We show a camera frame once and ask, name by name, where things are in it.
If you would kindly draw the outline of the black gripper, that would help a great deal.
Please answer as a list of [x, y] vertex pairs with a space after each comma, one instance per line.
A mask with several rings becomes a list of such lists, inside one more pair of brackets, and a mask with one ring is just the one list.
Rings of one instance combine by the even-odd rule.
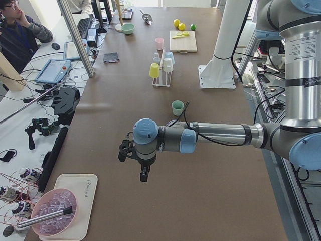
[[128, 132], [119, 146], [118, 159], [120, 162], [124, 162], [126, 158], [137, 160], [141, 164], [140, 181], [147, 182], [150, 167], [156, 160], [156, 151], [143, 153], [143, 147], [139, 147], [139, 144], [129, 139], [130, 134], [133, 132]]

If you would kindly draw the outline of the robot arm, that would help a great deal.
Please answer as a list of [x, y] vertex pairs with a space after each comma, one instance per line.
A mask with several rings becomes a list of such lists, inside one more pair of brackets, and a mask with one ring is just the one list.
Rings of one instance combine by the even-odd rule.
[[257, 36], [285, 40], [285, 118], [280, 123], [230, 125], [175, 120], [158, 126], [143, 118], [125, 139], [118, 158], [137, 160], [147, 181], [157, 151], [192, 153], [197, 141], [252, 145], [306, 170], [320, 169], [320, 1], [259, 1]]

